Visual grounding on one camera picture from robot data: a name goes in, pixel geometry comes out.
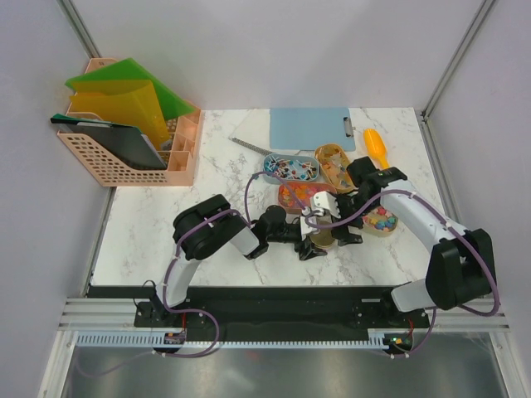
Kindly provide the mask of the gold jar lid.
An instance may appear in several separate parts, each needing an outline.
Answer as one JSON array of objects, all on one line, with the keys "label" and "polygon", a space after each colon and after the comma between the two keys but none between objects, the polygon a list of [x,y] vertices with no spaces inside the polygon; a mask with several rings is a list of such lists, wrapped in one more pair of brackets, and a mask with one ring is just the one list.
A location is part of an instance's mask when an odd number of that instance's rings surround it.
[{"label": "gold jar lid", "polygon": [[310,235],[309,238],[317,248],[322,250],[332,247],[336,241],[329,229],[320,230],[318,233]]}]

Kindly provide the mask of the beige tray colourful candies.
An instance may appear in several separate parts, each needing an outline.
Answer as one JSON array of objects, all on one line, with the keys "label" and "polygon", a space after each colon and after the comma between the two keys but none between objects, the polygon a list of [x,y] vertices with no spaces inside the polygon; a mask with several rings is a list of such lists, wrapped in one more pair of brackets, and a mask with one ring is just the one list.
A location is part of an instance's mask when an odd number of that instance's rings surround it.
[{"label": "beige tray colourful candies", "polygon": [[390,236],[398,225],[398,218],[382,206],[372,209],[362,219],[362,231],[378,237]]}]

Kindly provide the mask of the pink tray star candies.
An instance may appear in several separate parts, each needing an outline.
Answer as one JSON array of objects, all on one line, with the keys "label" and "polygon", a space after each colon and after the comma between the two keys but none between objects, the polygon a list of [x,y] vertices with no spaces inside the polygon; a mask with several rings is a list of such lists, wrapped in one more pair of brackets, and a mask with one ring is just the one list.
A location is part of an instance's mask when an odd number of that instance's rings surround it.
[{"label": "pink tray star candies", "polygon": [[336,193],[336,189],[327,183],[322,182],[288,182],[290,190],[285,185],[280,185],[277,194],[278,205],[283,207],[288,214],[301,215],[302,207],[310,206],[310,198],[321,191]]}]

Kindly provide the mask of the blue tray of lollipops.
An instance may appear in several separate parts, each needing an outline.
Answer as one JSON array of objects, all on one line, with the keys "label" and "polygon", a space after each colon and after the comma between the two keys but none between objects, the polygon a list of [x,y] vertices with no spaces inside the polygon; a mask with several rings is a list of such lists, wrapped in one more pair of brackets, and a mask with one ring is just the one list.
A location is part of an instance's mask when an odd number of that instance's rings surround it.
[{"label": "blue tray of lollipops", "polygon": [[314,182],[319,176],[319,162],[310,156],[272,153],[263,160],[262,177],[269,183],[280,184],[276,178],[295,182]]}]

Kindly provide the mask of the orange plastic scoop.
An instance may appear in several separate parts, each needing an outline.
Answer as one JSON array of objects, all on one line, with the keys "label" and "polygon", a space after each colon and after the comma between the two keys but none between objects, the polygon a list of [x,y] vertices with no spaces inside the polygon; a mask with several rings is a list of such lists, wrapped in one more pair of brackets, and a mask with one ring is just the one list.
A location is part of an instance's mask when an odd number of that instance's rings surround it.
[{"label": "orange plastic scoop", "polygon": [[387,149],[378,131],[376,129],[365,129],[363,131],[363,140],[368,156],[378,162],[381,169],[389,168]]}]

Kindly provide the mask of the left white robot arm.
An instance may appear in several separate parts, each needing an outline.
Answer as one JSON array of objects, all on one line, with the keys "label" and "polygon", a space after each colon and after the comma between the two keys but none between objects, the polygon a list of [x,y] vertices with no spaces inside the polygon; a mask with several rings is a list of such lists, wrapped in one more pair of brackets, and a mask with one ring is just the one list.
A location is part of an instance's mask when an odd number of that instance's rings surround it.
[{"label": "left white robot arm", "polygon": [[292,244],[301,261],[325,256],[326,251],[303,234],[303,222],[289,223],[286,216],[284,208],[272,205],[258,219],[245,221],[221,194],[181,212],[173,221],[175,255],[157,287],[160,300],[153,316],[164,326],[178,323],[197,268],[228,243],[249,260],[266,253],[270,243]]}]

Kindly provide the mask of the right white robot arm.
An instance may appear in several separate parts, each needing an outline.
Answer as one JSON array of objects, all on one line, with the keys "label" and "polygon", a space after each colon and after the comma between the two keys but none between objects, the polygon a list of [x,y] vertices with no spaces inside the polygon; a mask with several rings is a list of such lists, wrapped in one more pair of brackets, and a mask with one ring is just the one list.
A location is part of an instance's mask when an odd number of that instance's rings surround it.
[{"label": "right white robot arm", "polygon": [[410,312],[421,308],[470,311],[469,302],[487,294],[493,296],[490,317],[499,311],[500,297],[495,278],[494,251],[490,235],[474,231],[439,212],[396,167],[375,168],[368,157],[347,167],[354,194],[336,197],[339,222],[355,221],[373,208],[382,206],[397,216],[430,254],[423,279],[397,286],[380,305],[381,319],[399,326]]}]

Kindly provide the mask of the yellow tray jelly candies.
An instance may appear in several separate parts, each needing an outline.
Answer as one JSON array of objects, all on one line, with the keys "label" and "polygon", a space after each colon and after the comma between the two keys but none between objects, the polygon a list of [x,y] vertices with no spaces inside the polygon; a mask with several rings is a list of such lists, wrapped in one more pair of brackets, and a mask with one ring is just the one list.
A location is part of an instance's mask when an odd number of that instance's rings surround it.
[{"label": "yellow tray jelly candies", "polygon": [[357,190],[347,167],[350,161],[343,149],[336,143],[328,143],[314,150],[324,180],[334,187],[337,193],[349,193]]}]

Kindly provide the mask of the blue clipboard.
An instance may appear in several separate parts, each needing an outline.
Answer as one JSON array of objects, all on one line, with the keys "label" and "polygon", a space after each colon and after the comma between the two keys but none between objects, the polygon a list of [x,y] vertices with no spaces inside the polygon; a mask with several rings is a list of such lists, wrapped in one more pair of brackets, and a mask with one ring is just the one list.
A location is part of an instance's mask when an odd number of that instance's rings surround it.
[{"label": "blue clipboard", "polygon": [[355,150],[353,133],[345,123],[348,108],[275,108],[270,110],[270,147],[274,150],[314,151],[335,143],[345,152]]}]

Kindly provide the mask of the white spiral notebook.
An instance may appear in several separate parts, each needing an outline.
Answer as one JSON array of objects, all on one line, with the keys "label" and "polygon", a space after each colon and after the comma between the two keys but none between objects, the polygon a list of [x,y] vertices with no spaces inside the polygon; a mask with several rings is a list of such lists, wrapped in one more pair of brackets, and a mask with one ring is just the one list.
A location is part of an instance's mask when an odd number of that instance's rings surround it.
[{"label": "white spiral notebook", "polygon": [[233,142],[245,143],[263,149],[269,153],[300,155],[300,150],[272,149],[270,147],[270,111],[253,109],[229,136]]}]

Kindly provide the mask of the black folder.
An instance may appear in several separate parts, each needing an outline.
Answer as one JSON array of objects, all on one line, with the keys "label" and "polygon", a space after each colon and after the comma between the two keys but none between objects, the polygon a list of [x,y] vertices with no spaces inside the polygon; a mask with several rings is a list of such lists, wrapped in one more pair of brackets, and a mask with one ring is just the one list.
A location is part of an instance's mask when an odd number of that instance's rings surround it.
[{"label": "black folder", "polygon": [[55,114],[50,118],[60,131],[84,134],[136,170],[165,170],[167,163],[138,127],[112,122],[72,118]]}]

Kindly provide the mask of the pink file organizer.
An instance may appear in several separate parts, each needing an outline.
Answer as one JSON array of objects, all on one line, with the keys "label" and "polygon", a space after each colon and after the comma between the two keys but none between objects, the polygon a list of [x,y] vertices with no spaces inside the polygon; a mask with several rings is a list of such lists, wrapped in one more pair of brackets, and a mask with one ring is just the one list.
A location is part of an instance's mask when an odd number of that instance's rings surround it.
[{"label": "pink file organizer", "polygon": [[[101,120],[91,112],[75,112],[71,104],[65,116]],[[127,166],[94,139],[84,134],[58,129],[58,137],[103,187],[178,187],[190,186],[196,173],[202,134],[202,112],[196,111],[176,119],[165,119],[170,140],[158,154],[167,163],[165,170],[136,170]]]}]

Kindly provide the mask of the green plastic folder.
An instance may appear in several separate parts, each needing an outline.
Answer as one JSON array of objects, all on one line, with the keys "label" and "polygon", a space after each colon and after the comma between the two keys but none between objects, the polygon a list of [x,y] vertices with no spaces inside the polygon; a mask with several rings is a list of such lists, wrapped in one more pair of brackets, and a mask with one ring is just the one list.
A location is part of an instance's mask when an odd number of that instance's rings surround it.
[{"label": "green plastic folder", "polygon": [[87,89],[107,95],[125,92],[142,85],[151,85],[165,119],[176,119],[192,114],[196,107],[170,90],[161,80],[133,58],[117,61],[113,58],[92,58],[85,73],[69,78],[65,85],[72,90]]}]

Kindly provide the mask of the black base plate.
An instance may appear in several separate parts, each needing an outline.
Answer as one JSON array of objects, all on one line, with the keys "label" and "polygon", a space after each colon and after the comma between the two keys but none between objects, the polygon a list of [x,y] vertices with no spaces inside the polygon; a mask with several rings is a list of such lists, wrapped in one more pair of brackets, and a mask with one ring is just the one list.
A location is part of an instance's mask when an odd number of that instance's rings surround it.
[{"label": "black base plate", "polygon": [[182,327],[186,334],[208,341],[366,337],[371,329],[428,327],[425,310],[394,310],[390,293],[388,286],[191,286],[173,313],[164,308],[153,286],[96,286],[87,296],[132,299],[135,327]]}]

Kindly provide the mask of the aluminium frame rail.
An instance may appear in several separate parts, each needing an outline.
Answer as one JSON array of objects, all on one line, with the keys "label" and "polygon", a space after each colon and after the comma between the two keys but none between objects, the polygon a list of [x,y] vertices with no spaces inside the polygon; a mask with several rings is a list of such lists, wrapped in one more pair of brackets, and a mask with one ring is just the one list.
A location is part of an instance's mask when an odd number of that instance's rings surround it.
[{"label": "aluminium frame rail", "polygon": [[[130,330],[136,307],[126,298],[69,298],[59,322],[62,330]],[[439,310],[435,332],[508,332],[509,323],[502,311],[481,317],[461,308]]]}]

